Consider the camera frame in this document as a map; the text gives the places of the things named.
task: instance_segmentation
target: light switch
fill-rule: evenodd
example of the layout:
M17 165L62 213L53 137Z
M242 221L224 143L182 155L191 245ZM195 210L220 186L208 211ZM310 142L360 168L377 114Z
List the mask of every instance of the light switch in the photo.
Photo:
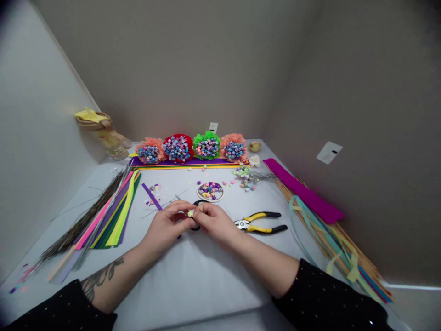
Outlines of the light switch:
M332 142L327 142L322 148L317 158L326 164L331 163L331 161L337 156L338 153L343 149L342 146L337 145Z
M218 123L211 122L210 123L210 131L215 134L217 132L217 126L218 126Z

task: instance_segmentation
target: white flower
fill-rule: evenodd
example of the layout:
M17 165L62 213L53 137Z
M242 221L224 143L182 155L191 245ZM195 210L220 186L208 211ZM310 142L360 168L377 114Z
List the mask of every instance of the white flower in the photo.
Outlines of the white flower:
M254 155L254 156L250 157L250 158L248 159L248 161L249 161L249 164L251 165L251 168L254 167L254 166L255 166L256 168L260 168L260 166L261 166L261 164L260 164L260 158L259 158L258 155Z

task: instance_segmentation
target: yellow round object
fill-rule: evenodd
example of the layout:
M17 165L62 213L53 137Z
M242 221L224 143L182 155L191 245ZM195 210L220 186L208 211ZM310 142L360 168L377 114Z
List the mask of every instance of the yellow round object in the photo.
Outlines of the yellow round object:
M258 141L253 141L249 145L249 150L251 152L257 153L257 152L260 152L261 149L262 149L262 144Z

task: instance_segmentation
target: person's left hand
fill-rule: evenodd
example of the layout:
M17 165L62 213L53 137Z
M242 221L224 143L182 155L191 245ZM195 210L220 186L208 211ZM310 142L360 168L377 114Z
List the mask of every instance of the person's left hand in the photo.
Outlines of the person's left hand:
M139 247L156 258L164 254L183 232L195 227L196 223L192 218L187 217L190 209L196 206L188 201L173 201L166 208L158 211L152 220L152 224Z

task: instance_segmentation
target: black sleeve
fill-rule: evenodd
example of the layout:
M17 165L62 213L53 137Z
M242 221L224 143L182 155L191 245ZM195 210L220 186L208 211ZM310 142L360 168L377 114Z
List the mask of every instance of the black sleeve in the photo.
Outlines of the black sleeve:
M381 305L304 259L289 291L273 302L298 331L392 331Z
M81 282L74 280L5 330L104 330L110 331L117 314L105 314L85 297Z

